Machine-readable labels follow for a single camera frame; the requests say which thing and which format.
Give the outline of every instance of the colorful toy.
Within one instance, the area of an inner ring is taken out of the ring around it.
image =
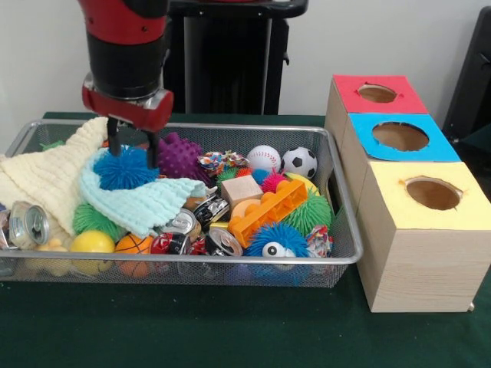
[[[284,221],[307,236],[316,225],[331,226],[331,206],[324,196],[309,191],[307,200]]]
[[[293,227],[275,223],[263,226],[245,250],[249,257],[308,257],[308,243]],[[295,264],[251,264],[254,278],[265,284],[300,285],[309,275],[311,267]]]
[[[285,172],[285,175],[290,180],[300,180],[301,182],[304,182],[305,186],[307,187],[307,190],[309,190],[309,191],[311,190],[316,196],[321,195],[317,186],[315,186],[313,182],[311,182],[310,180],[308,180],[304,176],[299,175],[299,174],[294,174],[292,172],[287,172],[287,173]]]
[[[317,157],[304,147],[290,149],[283,155],[282,169],[312,179],[317,172]]]
[[[198,157],[198,161],[210,176],[219,175],[223,170],[232,167],[246,166],[249,162],[242,155],[232,151],[208,152]]]
[[[239,170],[236,167],[228,168],[223,170],[216,178],[216,185],[222,188],[222,183],[226,180],[234,179]]]
[[[77,235],[87,230],[99,230],[108,234],[115,242],[120,240],[125,232],[123,228],[101,214],[89,203],[83,203],[75,210],[74,230]]]
[[[236,178],[240,178],[241,176],[252,175],[252,169],[250,167],[242,167],[237,172]]]
[[[81,233],[71,243],[70,251],[83,251],[90,253],[113,253],[114,241],[109,235],[98,230],[89,230]],[[73,266],[83,274],[97,276],[103,271],[107,271],[112,265],[112,261],[105,260],[73,260]]]
[[[263,225],[280,222],[308,198],[305,184],[299,180],[280,182],[276,194],[264,195],[261,205],[245,211],[245,217],[230,220],[229,230],[243,248],[248,248],[251,236]]]
[[[268,175],[268,170],[256,169],[252,171],[252,177],[259,185],[262,185],[264,183],[264,180],[268,177]]]
[[[151,236],[142,240],[136,235],[129,234],[117,243],[114,253],[148,255],[152,242],[153,237]],[[117,266],[121,273],[131,278],[145,278],[150,273],[148,264],[142,261],[118,261]]]
[[[262,186],[261,186],[262,191],[264,193],[266,193],[266,192],[276,193],[276,187],[283,180],[286,180],[286,178],[282,174],[272,172],[271,174],[269,174],[266,177],[266,179],[264,179],[264,182],[262,183]]]
[[[188,139],[181,140],[177,133],[167,135],[159,142],[158,164],[160,174],[171,179],[189,178],[201,180],[206,185],[211,183],[205,170],[198,162],[202,154],[198,143]]]
[[[252,169],[263,169],[269,172],[278,172],[282,164],[282,158],[278,151],[270,146],[257,146],[247,155],[249,167]]]
[[[317,225],[307,235],[309,257],[327,258],[331,257],[334,247],[334,239],[329,236],[329,230],[326,225]]]
[[[36,251],[67,251],[61,245],[59,239],[52,239],[47,244],[38,245]],[[49,259],[49,258],[26,258],[25,267],[30,270],[46,270],[53,276],[60,278],[71,270],[71,259]]]
[[[119,156],[107,152],[94,164],[103,190],[135,189],[155,181],[158,169],[148,169],[147,153],[143,149],[124,146]]]

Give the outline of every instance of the yellow towel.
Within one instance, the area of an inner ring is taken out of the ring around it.
[[[65,239],[75,235],[74,212],[82,203],[79,176],[87,159],[107,138],[106,123],[103,117],[89,120],[64,146],[2,160],[0,203],[8,209],[18,200],[40,205],[50,214],[51,237],[56,238],[57,232],[64,232],[59,235]]]

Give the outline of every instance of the blue spiky ball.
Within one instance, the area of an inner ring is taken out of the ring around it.
[[[273,242],[292,251],[295,257],[308,257],[305,238],[282,222],[260,228],[245,250],[245,255],[261,257],[265,245]],[[251,264],[249,269],[254,279],[266,286],[299,286],[311,273],[311,266],[306,264]]]
[[[95,163],[94,172],[104,190],[135,189],[159,177],[158,169],[147,167],[147,151],[128,146],[121,147],[119,156],[107,151]]]
[[[252,172],[252,178],[261,186],[269,174],[271,173],[268,170],[256,169]]]

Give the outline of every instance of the red lid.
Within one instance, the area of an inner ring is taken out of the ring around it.
[[[428,113],[405,76],[335,75],[349,113]]]

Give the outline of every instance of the purple spiky ball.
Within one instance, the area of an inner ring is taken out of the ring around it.
[[[160,174],[171,179],[189,178],[211,183],[198,162],[203,149],[198,143],[181,140],[179,134],[170,133],[159,142],[158,165]]]

